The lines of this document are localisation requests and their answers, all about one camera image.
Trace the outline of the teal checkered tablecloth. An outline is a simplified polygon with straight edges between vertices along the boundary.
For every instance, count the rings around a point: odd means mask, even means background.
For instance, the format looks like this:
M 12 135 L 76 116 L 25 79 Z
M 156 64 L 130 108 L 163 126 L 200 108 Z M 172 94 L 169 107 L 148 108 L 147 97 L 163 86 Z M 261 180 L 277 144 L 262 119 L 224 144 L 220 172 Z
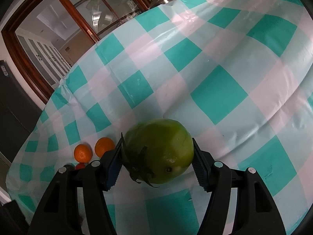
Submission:
M 312 205 L 312 19 L 301 0 L 175 0 L 90 48 L 6 178 L 30 221 L 74 148 L 170 118 L 231 168 L 255 168 L 287 234 Z

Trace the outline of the dark round fruit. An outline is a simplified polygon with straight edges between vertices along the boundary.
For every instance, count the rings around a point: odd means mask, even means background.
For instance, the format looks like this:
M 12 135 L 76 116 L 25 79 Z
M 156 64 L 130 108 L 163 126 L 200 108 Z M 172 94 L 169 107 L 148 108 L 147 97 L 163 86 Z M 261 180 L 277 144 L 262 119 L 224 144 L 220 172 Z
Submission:
M 69 170 L 75 170 L 75 166 L 72 163 L 67 163 L 64 167 Z

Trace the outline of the small green tomato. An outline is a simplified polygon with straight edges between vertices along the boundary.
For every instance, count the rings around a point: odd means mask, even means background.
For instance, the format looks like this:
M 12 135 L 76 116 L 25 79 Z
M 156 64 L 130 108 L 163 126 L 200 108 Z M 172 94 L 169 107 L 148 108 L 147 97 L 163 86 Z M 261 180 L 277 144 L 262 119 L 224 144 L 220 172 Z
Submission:
M 133 181 L 149 186 L 183 174 L 194 157 L 190 133 L 178 121 L 153 119 L 133 126 L 124 136 L 124 166 Z

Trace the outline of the dark refrigerator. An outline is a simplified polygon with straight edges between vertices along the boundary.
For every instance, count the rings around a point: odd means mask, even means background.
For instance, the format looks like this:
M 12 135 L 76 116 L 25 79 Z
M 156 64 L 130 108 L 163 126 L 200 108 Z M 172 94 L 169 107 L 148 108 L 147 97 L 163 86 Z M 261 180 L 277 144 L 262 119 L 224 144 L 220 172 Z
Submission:
M 12 162 L 34 130 L 41 109 L 26 94 L 7 63 L 1 60 L 1 153 Z

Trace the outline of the orange tangerine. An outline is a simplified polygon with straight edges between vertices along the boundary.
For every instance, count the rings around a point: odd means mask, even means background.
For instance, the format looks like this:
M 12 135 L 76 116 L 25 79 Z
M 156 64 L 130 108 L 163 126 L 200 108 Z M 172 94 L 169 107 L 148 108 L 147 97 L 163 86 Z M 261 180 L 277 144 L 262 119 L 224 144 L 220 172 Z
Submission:
M 111 151 L 114 149 L 115 149 L 115 143 L 111 138 L 108 138 L 108 137 L 102 137 L 98 139 L 94 147 L 95 154 L 99 158 L 101 158 L 105 152 Z
M 79 144 L 74 149 L 74 159 L 78 163 L 88 163 L 93 156 L 91 148 L 86 144 Z

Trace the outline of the wooden door frame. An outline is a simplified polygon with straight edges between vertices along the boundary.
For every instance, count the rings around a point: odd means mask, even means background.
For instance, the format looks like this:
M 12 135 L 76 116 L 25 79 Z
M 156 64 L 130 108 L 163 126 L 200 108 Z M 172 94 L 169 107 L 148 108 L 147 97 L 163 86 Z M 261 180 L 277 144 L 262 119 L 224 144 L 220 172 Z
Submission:
M 2 36 L 14 64 L 42 102 L 47 102 L 73 64 L 94 45 L 59 0 L 25 0 L 5 23 Z

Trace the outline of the red cherry tomato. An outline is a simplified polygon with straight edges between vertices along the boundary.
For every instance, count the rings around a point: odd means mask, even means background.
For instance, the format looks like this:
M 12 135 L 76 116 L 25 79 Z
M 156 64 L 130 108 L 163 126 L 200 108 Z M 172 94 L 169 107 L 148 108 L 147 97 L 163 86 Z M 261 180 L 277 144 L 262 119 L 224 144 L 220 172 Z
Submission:
M 76 170 L 79 170 L 79 169 L 84 169 L 86 167 L 86 164 L 85 163 L 78 163 L 76 166 L 75 166 L 75 169 Z

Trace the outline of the wooden glass door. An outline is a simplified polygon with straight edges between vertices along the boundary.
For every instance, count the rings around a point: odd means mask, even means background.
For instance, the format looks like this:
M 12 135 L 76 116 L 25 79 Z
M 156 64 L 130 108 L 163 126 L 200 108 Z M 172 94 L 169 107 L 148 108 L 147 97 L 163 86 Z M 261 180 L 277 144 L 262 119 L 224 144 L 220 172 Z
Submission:
M 59 0 L 75 23 L 70 37 L 98 42 L 113 29 L 148 10 L 148 0 Z

